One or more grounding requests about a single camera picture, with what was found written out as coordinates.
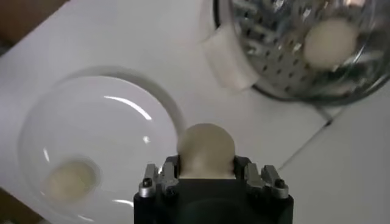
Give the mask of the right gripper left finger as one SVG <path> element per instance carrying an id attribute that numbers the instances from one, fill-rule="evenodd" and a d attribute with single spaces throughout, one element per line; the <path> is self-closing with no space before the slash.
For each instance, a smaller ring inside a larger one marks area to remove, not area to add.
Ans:
<path id="1" fill-rule="evenodd" d="M 160 189 L 163 196 L 174 197 L 179 183 L 179 173 L 179 155 L 167 157 L 160 170 L 155 164 L 148 164 L 139 184 L 139 196 L 154 197 Z"/>

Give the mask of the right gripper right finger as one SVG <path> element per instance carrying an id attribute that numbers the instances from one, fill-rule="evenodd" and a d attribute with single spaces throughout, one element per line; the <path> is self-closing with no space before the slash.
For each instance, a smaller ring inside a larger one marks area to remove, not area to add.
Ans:
<path id="1" fill-rule="evenodd" d="M 237 180 L 243 180 L 250 191 L 270 195 L 274 198 L 288 198 L 288 185 L 272 165 L 264 165 L 261 170 L 249 158 L 235 156 L 233 173 Z"/>

